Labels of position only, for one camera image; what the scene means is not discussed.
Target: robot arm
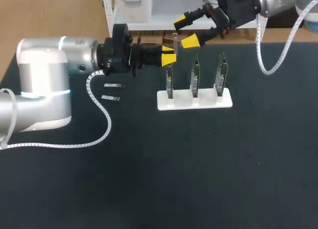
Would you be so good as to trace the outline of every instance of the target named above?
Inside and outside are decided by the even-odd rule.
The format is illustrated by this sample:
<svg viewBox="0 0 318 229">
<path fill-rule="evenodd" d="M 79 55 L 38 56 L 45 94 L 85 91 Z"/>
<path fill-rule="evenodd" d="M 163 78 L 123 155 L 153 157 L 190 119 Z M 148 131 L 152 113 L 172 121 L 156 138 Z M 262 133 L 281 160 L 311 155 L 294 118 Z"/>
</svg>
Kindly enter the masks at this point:
<svg viewBox="0 0 318 229">
<path fill-rule="evenodd" d="M 94 38 L 58 37 L 23 39 L 16 57 L 21 95 L 16 96 L 14 132 L 49 130 L 71 121 L 69 75 L 102 70 L 133 72 L 143 65 L 162 67 L 176 61 L 173 49 L 132 44 L 126 24 L 114 26 L 113 38 L 99 44 Z M 8 133 L 13 116 L 12 99 L 0 92 L 0 138 Z"/>
<path fill-rule="evenodd" d="M 206 15 L 217 26 L 184 39 L 182 41 L 184 48 L 201 47 L 206 41 L 218 35 L 224 38 L 224 34 L 227 34 L 229 30 L 253 21 L 256 15 L 271 17 L 294 6 L 296 0 L 217 0 L 217 2 L 219 4 L 217 8 L 213 8 L 209 2 L 205 2 L 202 9 L 186 12 L 174 24 L 175 29 L 179 30 Z"/>
</svg>

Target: white storage bin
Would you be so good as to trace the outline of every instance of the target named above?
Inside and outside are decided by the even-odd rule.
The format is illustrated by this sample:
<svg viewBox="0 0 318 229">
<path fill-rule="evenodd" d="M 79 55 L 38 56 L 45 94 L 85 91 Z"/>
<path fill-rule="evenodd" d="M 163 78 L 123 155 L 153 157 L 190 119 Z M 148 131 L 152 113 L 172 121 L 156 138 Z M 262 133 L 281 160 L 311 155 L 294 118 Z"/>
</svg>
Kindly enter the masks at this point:
<svg viewBox="0 0 318 229">
<path fill-rule="evenodd" d="M 151 21 L 153 0 L 115 0 L 121 23 L 148 23 Z"/>
</svg>

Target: white holder base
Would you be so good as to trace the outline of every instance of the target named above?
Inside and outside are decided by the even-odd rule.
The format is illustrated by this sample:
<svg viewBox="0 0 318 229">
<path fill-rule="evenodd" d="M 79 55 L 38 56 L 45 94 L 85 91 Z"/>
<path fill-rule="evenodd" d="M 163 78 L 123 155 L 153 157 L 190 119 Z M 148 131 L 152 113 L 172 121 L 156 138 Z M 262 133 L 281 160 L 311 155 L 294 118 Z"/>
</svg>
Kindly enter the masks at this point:
<svg viewBox="0 0 318 229">
<path fill-rule="evenodd" d="M 233 106 L 230 91 L 224 88 L 223 96 L 219 97 L 214 88 L 199 89 L 198 98 L 193 98 L 191 87 L 186 90 L 174 90 L 173 99 L 168 99 L 167 91 L 157 93 L 158 110 L 188 110 L 230 108 Z"/>
</svg>

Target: table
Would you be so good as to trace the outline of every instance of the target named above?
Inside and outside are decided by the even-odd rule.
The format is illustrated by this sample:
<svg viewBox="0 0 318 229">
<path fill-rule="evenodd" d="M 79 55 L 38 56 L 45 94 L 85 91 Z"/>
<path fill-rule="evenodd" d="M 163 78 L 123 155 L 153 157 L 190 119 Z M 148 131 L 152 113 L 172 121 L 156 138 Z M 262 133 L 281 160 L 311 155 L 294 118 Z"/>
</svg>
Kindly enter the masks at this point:
<svg viewBox="0 0 318 229">
<path fill-rule="evenodd" d="M 265 65 L 282 44 L 265 44 Z M 156 93 L 165 69 L 99 77 L 97 98 L 113 128 L 86 149 L 20 148 L 0 152 L 2 228 L 87 229 L 314 229 L 318 226 L 318 44 L 292 45 L 272 76 L 259 70 L 255 45 L 180 50 L 175 89 L 188 88 L 199 55 L 201 88 L 211 87 L 219 54 L 229 63 L 233 107 L 159 112 Z M 19 133 L 11 143 L 79 144 L 107 125 L 85 91 L 85 76 L 70 78 L 71 123 Z M 103 88 L 125 84 L 122 92 Z M 19 93 L 12 60 L 1 83 Z"/>
</svg>

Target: white cable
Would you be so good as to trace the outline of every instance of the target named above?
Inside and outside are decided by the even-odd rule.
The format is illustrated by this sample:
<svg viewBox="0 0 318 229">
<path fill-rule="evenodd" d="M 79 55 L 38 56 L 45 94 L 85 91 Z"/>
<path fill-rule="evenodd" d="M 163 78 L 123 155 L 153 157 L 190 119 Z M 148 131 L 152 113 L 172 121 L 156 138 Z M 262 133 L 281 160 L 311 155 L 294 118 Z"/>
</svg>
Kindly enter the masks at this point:
<svg viewBox="0 0 318 229">
<path fill-rule="evenodd" d="M 8 145 L 6 149 L 11 149 L 11 148 L 16 148 L 16 147 L 46 147 L 46 148 L 66 148 L 66 149 L 74 149 L 74 148 L 85 148 L 85 147 L 90 147 L 90 146 L 94 146 L 100 142 L 102 142 L 103 140 L 106 139 L 106 137 L 109 135 L 110 133 L 110 129 L 111 129 L 111 119 L 110 116 L 108 114 L 108 112 L 106 111 L 106 109 L 97 101 L 97 99 L 95 98 L 95 96 L 93 95 L 91 88 L 90 88 L 90 82 L 91 80 L 95 77 L 95 76 L 99 76 L 99 75 L 104 75 L 103 71 L 95 71 L 93 72 L 91 75 L 88 76 L 87 80 L 86 80 L 86 89 L 88 92 L 88 95 L 90 96 L 90 98 L 92 99 L 92 101 L 97 105 L 97 107 L 104 113 L 104 115 L 106 116 L 107 119 L 107 130 L 104 133 L 104 135 L 102 137 L 100 137 L 98 140 L 91 142 L 91 143 L 87 143 L 87 144 L 79 144 L 79 145 L 55 145 L 55 144 L 44 144 L 44 143 L 19 143 L 19 144 L 13 144 L 13 145 Z"/>
<path fill-rule="evenodd" d="M 306 15 L 312 10 L 312 8 L 314 8 L 316 5 L 318 4 L 318 0 L 313 0 L 312 2 L 309 3 L 309 5 L 303 10 L 303 12 L 299 15 L 289 37 L 287 40 L 287 43 L 284 47 L 284 50 L 282 52 L 282 55 L 280 56 L 278 62 L 276 63 L 276 65 L 271 69 L 271 70 L 266 70 L 263 60 L 262 60 L 262 55 L 261 55 L 261 50 L 260 50 L 260 42 L 261 42 L 261 16 L 260 14 L 258 14 L 256 16 L 256 20 L 257 20 L 257 34 L 256 34 L 256 51 L 257 51 L 257 58 L 258 58 L 258 63 L 259 66 L 262 70 L 262 72 L 266 75 L 271 75 L 274 72 L 276 72 L 278 70 L 278 68 L 281 66 L 281 64 L 283 63 L 283 61 L 286 58 L 286 55 L 288 53 L 288 50 L 290 48 L 290 45 L 292 44 L 292 41 L 296 35 L 297 30 L 299 29 L 299 26 L 301 25 L 302 21 L 305 19 Z"/>
<path fill-rule="evenodd" d="M 0 90 L 0 92 L 5 92 L 5 91 L 7 91 L 9 93 L 11 100 L 12 100 L 12 116 L 11 116 L 11 123 L 9 126 L 8 134 L 0 139 L 0 149 L 2 149 L 2 148 L 5 149 L 8 147 L 8 141 L 10 140 L 12 133 L 14 131 L 16 119 L 17 119 L 17 112 L 18 112 L 18 109 L 16 106 L 16 98 L 15 98 L 13 91 L 11 91 L 10 89 L 6 89 L 6 88 L 3 88 Z"/>
</svg>

